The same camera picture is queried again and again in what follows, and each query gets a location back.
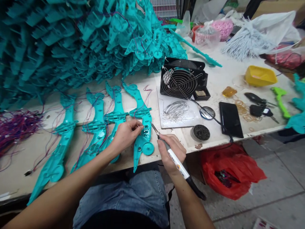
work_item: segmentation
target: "person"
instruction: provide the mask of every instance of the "person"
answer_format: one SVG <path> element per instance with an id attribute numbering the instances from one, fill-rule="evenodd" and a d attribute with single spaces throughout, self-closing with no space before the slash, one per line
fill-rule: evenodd
<path id="1" fill-rule="evenodd" d="M 115 173 L 100 176 L 102 183 L 92 186 L 110 161 L 132 145 L 142 129 L 138 120 L 121 123 L 103 152 L 45 191 L 3 229 L 59 228 L 56 225 L 77 205 L 75 229 L 170 228 L 164 183 L 154 163 L 139 166 L 136 173 L 123 172 L 125 178 L 117 181 L 115 178 L 120 176 Z M 186 150 L 178 138 L 160 137 L 183 162 Z M 164 168 L 176 188 L 186 228 L 215 228 L 201 201 L 169 157 L 164 142 L 158 140 L 158 147 Z"/>

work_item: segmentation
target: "concrete floor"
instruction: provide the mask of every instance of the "concrete floor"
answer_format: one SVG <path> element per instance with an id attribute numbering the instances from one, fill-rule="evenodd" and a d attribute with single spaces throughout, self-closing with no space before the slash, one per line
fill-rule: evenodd
<path id="1" fill-rule="evenodd" d="M 258 216 L 282 229 L 303 228 L 305 139 L 285 145 L 267 135 L 263 145 L 252 139 L 244 140 L 243 145 L 267 176 L 267 179 L 253 184 L 252 194 L 247 193 L 234 201 L 194 179 L 199 189 L 207 195 L 207 201 L 203 204 L 216 228 L 250 229 Z M 166 191 L 169 192 L 173 184 L 164 168 L 160 167 L 160 170 Z M 175 191 L 170 206 L 171 228 L 185 228 Z"/>

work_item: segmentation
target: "soldering iron handle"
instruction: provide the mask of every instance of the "soldering iron handle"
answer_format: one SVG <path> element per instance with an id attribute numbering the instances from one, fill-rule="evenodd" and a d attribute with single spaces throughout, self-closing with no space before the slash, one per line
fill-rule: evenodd
<path id="1" fill-rule="evenodd" d="M 170 158 L 173 160 L 173 162 L 175 163 L 177 169 L 179 170 L 179 172 L 182 174 L 183 178 L 187 181 L 187 183 L 189 184 L 189 186 L 193 189 L 194 193 L 202 200 L 206 200 L 206 196 L 197 188 L 197 186 L 195 185 L 194 181 L 192 180 L 191 176 L 189 175 L 189 173 L 187 172 L 187 170 L 185 169 L 185 167 L 182 165 L 181 161 L 179 160 L 179 158 L 176 156 L 176 154 L 173 152 L 173 150 L 171 149 L 171 147 L 169 146 L 169 144 L 167 144 L 163 139 L 160 139 L 161 141 L 164 142 L 166 150 L 168 152 L 168 155 L 170 156 Z"/>

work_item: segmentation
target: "right hand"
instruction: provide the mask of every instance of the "right hand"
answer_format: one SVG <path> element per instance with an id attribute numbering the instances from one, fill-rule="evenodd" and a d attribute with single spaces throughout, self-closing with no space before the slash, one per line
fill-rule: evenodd
<path id="1" fill-rule="evenodd" d="M 183 145 L 180 143 L 179 139 L 176 135 L 159 135 L 160 138 L 164 141 L 166 141 L 167 144 L 171 147 L 172 151 L 176 154 L 178 159 L 181 161 L 181 163 L 184 162 L 185 156 L 186 156 L 186 149 L 183 147 Z M 162 158 L 162 162 L 164 165 L 164 168 L 168 172 L 168 174 L 171 175 L 177 175 L 180 174 L 179 170 L 177 169 L 176 165 L 174 164 L 173 160 L 168 155 L 168 152 L 166 150 L 165 144 L 163 141 L 158 140 L 158 146 L 160 155 Z"/>

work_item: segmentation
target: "hand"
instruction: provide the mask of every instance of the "hand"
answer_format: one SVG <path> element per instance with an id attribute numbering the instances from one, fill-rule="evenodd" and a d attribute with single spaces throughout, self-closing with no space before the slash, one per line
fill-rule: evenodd
<path id="1" fill-rule="evenodd" d="M 118 153 L 121 153 L 136 140 L 143 128 L 143 124 L 136 119 L 119 124 L 117 132 L 109 146 L 113 147 Z"/>
<path id="2" fill-rule="evenodd" d="M 186 156 L 186 149 L 180 143 L 177 136 L 160 134 L 160 138 L 163 139 L 164 141 L 166 141 L 167 144 L 169 144 L 172 151 L 176 154 L 176 156 L 181 161 L 181 163 L 183 163 L 185 156 Z M 174 164 L 173 160 L 168 155 L 164 142 L 161 140 L 158 140 L 158 146 L 159 146 L 159 151 L 160 151 L 160 155 L 162 158 L 162 162 L 163 162 L 164 168 L 166 169 L 167 173 L 170 176 L 180 174 L 180 172 L 177 169 L 176 165 Z"/>

